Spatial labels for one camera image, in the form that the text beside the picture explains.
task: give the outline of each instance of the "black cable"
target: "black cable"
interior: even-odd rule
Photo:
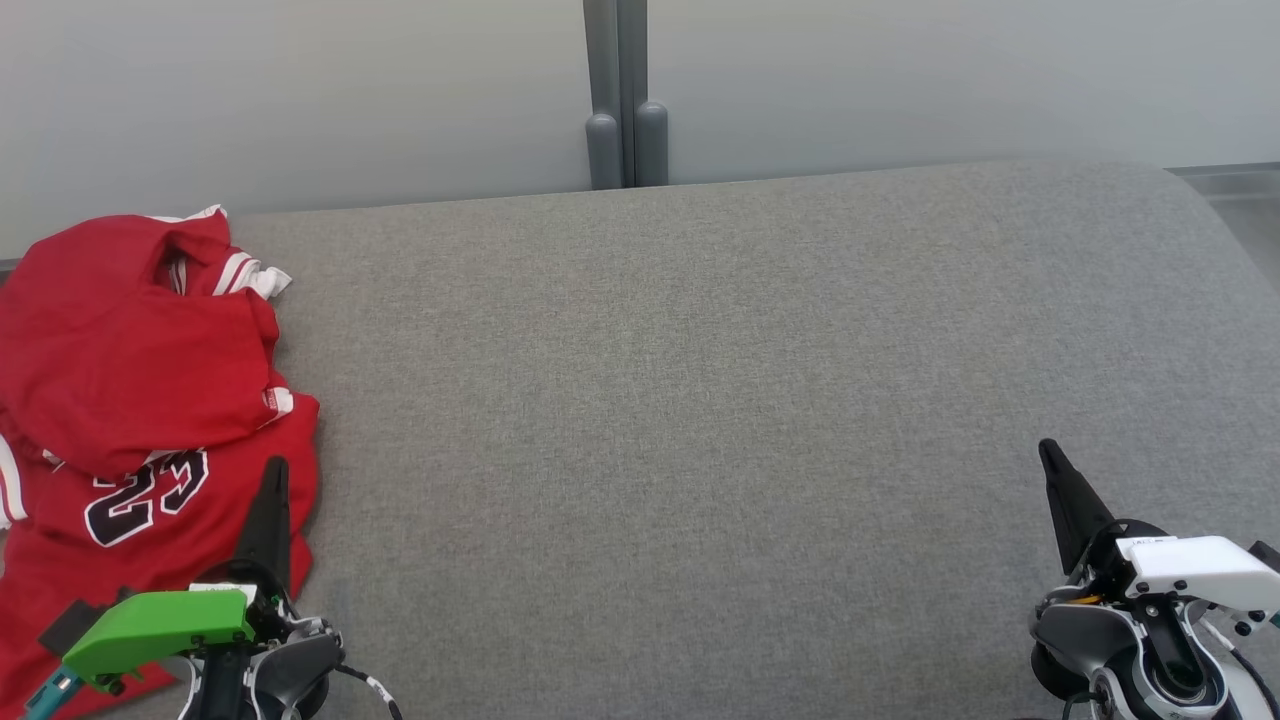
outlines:
[[[342,673],[343,675],[351,675],[352,678],[355,678],[355,679],[365,683],[366,685],[374,688],[374,691],[376,691],[378,694],[383,698],[383,702],[387,703],[387,710],[389,710],[392,712],[392,717],[394,720],[404,720],[404,716],[399,714],[399,706],[396,705],[396,698],[392,697],[392,693],[387,692],[387,688],[383,687],[383,684],[379,683],[378,680],[375,680],[374,678],[370,678],[367,673],[361,673],[360,670],[356,670],[355,667],[348,667],[348,666],[342,665],[342,664],[339,664],[337,667],[334,667],[334,670]]]
[[[1258,669],[1254,667],[1252,662],[1245,660],[1244,655],[1242,655],[1238,648],[1231,650],[1231,657],[1234,657],[1235,661],[1240,664],[1240,667],[1244,667],[1244,671],[1248,673],[1249,676],[1253,678],[1253,682],[1258,684],[1258,691],[1262,693],[1262,697],[1266,698],[1267,707],[1271,710],[1271,716],[1280,720],[1280,705],[1276,705],[1276,696],[1271,692],[1271,688],[1267,687],[1267,683],[1262,679],[1262,674],[1258,673]]]
[[[1082,702],[1093,702],[1094,700],[1101,700],[1100,696],[1084,691],[1083,693],[1075,693],[1074,696],[1066,698],[1066,705],[1062,706],[1062,720],[1071,720],[1071,708]]]

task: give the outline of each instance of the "gray couch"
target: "gray couch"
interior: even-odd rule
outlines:
[[[279,363],[323,404],[300,606],[406,717],[1056,717],[1028,665],[1060,579],[1043,436],[1117,514],[1280,541],[1280,304],[1162,170],[233,231],[297,278]],[[1280,678],[1275,638],[1245,650]],[[385,714],[335,679],[321,717]]]

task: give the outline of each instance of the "gray fabric surface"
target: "gray fabric surface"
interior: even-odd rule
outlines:
[[[323,404],[301,607],[406,717],[1057,716],[1028,666],[1043,436],[1117,514],[1280,541],[1280,306],[1161,170],[233,229],[297,278],[279,363]],[[1245,651],[1280,680],[1274,639]],[[335,679],[321,716],[385,708]]]

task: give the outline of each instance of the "white robot part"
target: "white robot part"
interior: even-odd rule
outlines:
[[[1134,569],[1125,596],[1175,592],[1240,611],[1280,610],[1280,573],[1220,536],[1119,538]]]

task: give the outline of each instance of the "white stripe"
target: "white stripe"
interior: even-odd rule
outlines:
[[[221,205],[210,205],[209,208],[205,208],[204,210],[196,213],[195,215],[188,215],[186,218],[168,218],[164,215],[145,215],[145,217],[152,220],[160,220],[161,223],[180,223],[183,220],[198,220],[200,218],[207,218],[214,213],[221,213],[223,215],[225,215],[227,210],[223,210]]]
[[[289,392],[289,388],[287,387],[269,387],[266,388],[266,392],[262,393],[262,404],[268,407],[275,405],[275,416],[259,425],[260,428],[265,428],[289,413],[293,413],[293,393]]]
[[[22,506],[22,483],[18,478],[18,462],[13,459],[9,443],[0,437],[0,479],[4,480],[4,495],[6,515],[17,523],[27,516],[27,509]]]
[[[239,270],[241,263],[248,259],[248,252],[237,252],[227,259],[227,264],[223,265],[223,274],[218,275],[218,284],[214,286],[214,295],[224,295],[227,292],[232,281],[236,279],[236,270]]]

